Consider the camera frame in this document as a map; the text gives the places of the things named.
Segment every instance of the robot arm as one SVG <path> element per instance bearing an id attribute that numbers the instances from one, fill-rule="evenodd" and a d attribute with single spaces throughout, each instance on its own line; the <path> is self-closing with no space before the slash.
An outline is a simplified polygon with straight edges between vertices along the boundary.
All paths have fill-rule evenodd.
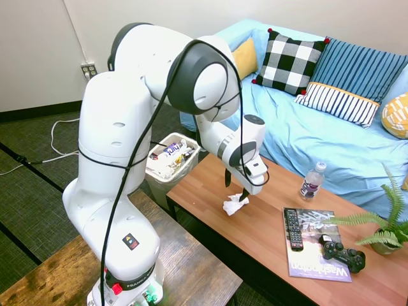
<path id="1" fill-rule="evenodd" d="M 130 71 L 144 81 L 156 107 L 174 73 L 184 47 L 191 38 L 167 28 L 146 24 L 135 26 L 114 45 L 115 71 Z M 234 62 L 228 44 L 217 36 L 199 38 Z M 146 42 L 143 48 L 139 42 Z M 243 197 L 257 194 L 264 182 L 266 166 L 259 157 L 265 135 L 265 123 L 253 115 L 244 116 L 242 127 L 232 131 L 219 123 L 232 116 L 240 106 L 239 80 L 231 65 L 208 45 L 193 46 L 174 76 L 166 103 L 181 112 L 195 115 L 199 144 L 221 159 L 228 174 L 244 187 Z M 241 128 L 244 131 L 241 140 Z M 241 145 L 245 167 L 241 162 Z"/>
<path id="2" fill-rule="evenodd" d="M 144 179 L 151 130 L 143 137 L 133 158 L 138 164 L 130 169 L 116 200 L 135 144 L 169 83 L 164 102 L 195 115 L 201 146 L 223 161 L 227 178 L 232 173 L 242 183 L 243 196 L 260 192 L 266 172 L 259 157 L 264 122 L 246 115 L 237 131 L 219 122 L 234 114 L 240 102 L 236 74 L 225 58 L 204 43 L 196 43 L 185 52 L 192 39 L 163 27 L 142 24 L 125 30 L 113 44 L 109 64 L 114 71 L 95 76 L 85 90 L 78 178 L 62 197 L 69 219 L 99 259 L 117 203 L 104 279 L 90 292 L 90 306 L 102 305 L 100 287 L 104 288 L 104 304 L 109 306 L 147 305 L 147 295 L 156 297 L 154 303 L 163 297 L 160 239 L 127 197 Z M 215 46 L 234 63 L 224 41 L 213 36 L 200 40 Z"/>

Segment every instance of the floor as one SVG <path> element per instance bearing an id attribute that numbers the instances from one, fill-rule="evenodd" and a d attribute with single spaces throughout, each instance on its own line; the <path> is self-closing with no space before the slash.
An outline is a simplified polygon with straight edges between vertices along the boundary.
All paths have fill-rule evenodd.
<path id="1" fill-rule="evenodd" d="M 56 157 L 51 149 L 50 130 L 57 120 L 70 120 L 79 113 L 67 113 L 0 124 L 0 141 L 29 161 L 41 161 Z M 179 132 L 191 138 L 194 133 L 180 125 L 179 113 L 164 105 L 153 125 L 152 141 L 160 141 L 169 133 Z M 54 131 L 54 146 L 61 152 L 77 149 L 78 123 L 60 123 Z M 0 151 L 0 173 L 18 166 L 12 158 Z M 36 168 L 65 188 L 77 177 L 76 156 L 51 163 L 36 165 Z M 146 181 L 140 188 L 152 197 Z M 181 225 L 189 231 L 193 218 L 178 212 Z M 7 175 L 0 175 L 0 221 L 11 230 L 42 261 L 53 255 L 67 242 L 78 235 L 66 217 L 61 193 L 42 179 L 21 167 Z M 35 268 L 35 264 L 0 232 L 0 293 Z M 239 305 L 272 305 L 250 286 L 242 284 L 237 291 Z"/>

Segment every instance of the trash can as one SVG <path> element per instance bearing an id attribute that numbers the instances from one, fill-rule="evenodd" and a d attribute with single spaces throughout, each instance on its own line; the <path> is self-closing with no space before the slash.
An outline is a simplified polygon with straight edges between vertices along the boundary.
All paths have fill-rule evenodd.
<path id="1" fill-rule="evenodd" d="M 180 142 L 181 139 L 185 139 L 187 142 L 187 146 L 194 149 L 194 152 L 191 157 L 180 167 L 180 169 L 178 169 L 170 178 L 162 178 L 150 169 L 146 168 L 145 178 L 147 183 L 149 184 L 154 198 L 156 199 L 156 203 L 167 210 L 169 208 L 167 205 L 166 194 L 198 164 L 198 153 L 200 153 L 201 149 L 195 140 L 188 138 L 180 133 L 172 133 L 165 139 L 163 139 L 160 143 L 169 146 L 174 142 Z M 163 153 L 163 149 L 164 147 L 162 145 L 156 145 L 152 150 L 150 150 L 148 158 L 150 158 L 150 155 L 152 153 L 155 153 L 157 155 Z"/>

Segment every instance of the black game controller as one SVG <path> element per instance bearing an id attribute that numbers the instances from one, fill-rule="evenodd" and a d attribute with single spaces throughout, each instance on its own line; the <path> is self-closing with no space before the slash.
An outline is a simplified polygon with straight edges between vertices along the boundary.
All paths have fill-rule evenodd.
<path id="1" fill-rule="evenodd" d="M 365 267 L 365 254 L 354 249 L 344 249 L 341 242 L 333 242 L 329 235 L 321 235 L 319 239 L 323 246 L 324 259 L 336 259 L 345 263 L 351 273 L 358 273 Z"/>

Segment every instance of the red button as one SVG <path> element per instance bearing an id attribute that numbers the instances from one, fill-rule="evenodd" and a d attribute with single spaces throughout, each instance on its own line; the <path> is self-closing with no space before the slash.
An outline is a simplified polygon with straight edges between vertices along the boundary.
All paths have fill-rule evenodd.
<path id="1" fill-rule="evenodd" d="M 112 286 L 112 290 L 115 295 L 119 295 L 123 291 L 122 287 L 118 283 Z"/>

